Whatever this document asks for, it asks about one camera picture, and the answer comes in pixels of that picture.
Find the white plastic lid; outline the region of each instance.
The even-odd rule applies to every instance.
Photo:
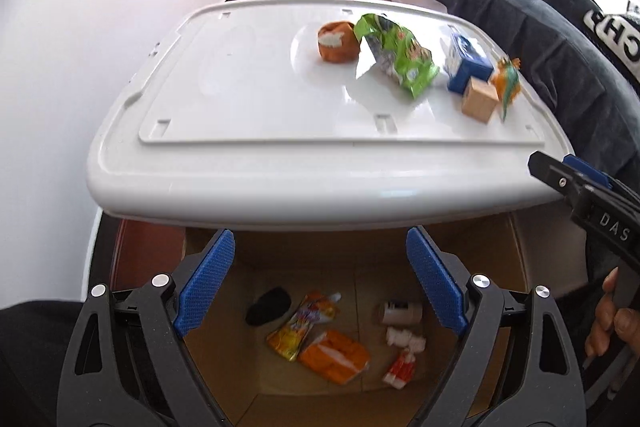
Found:
[[[330,21],[385,14],[443,66],[446,14],[372,0],[247,0],[207,7],[154,49],[100,128],[88,185],[107,211],[143,219],[267,229],[424,223],[528,206],[554,194],[529,154],[572,151],[521,78],[505,122],[460,112],[441,71],[417,99],[382,73],[366,42],[329,64]]]

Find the snack package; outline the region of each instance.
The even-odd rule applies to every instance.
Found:
[[[407,348],[402,350],[396,361],[389,367],[382,381],[396,389],[402,389],[411,381],[414,374],[415,355]]]
[[[520,59],[501,58],[498,62],[498,70],[489,79],[498,92],[498,98],[502,102],[502,121],[507,117],[507,107],[520,92],[520,79],[518,70]]]
[[[298,360],[329,381],[343,385],[369,367],[369,352],[339,331],[327,330],[300,353]]]
[[[367,39],[376,64],[414,98],[420,96],[440,71],[431,59],[431,52],[418,44],[414,34],[382,15],[364,14],[353,32],[358,42],[363,37]]]
[[[320,292],[305,295],[299,308],[286,324],[268,334],[267,344],[273,347],[276,353],[293,362],[313,325],[334,320],[338,313],[335,303],[339,300],[339,293],[328,297]]]

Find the finger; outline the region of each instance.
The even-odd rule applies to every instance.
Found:
[[[595,354],[601,357],[609,349],[609,333],[607,333],[602,326],[596,321],[591,327],[591,333],[589,334],[588,342],[595,351]]]
[[[618,336],[629,344],[631,350],[640,355],[640,313],[628,308],[621,309],[614,319]]]
[[[596,320],[605,331],[613,327],[613,317],[616,316],[616,305],[613,304],[611,294],[607,293],[596,306]]]
[[[617,267],[611,270],[609,275],[607,275],[607,277],[604,280],[604,283],[602,283],[602,289],[605,291],[605,293],[613,293],[613,290],[616,289],[616,282],[618,282]]]
[[[584,352],[587,354],[587,358],[590,359],[596,354],[596,350],[591,344],[591,336],[587,337],[587,341],[584,343]]]

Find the black sleeve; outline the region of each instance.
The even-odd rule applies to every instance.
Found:
[[[0,310],[0,425],[54,426],[60,372],[82,303]]]

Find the orange bag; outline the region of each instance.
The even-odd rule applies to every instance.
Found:
[[[360,55],[360,41],[349,21],[329,22],[318,31],[318,51],[327,62],[351,62]]]
[[[300,353],[298,360],[321,377],[345,384],[369,367],[370,356],[361,343],[339,331],[327,330]]]

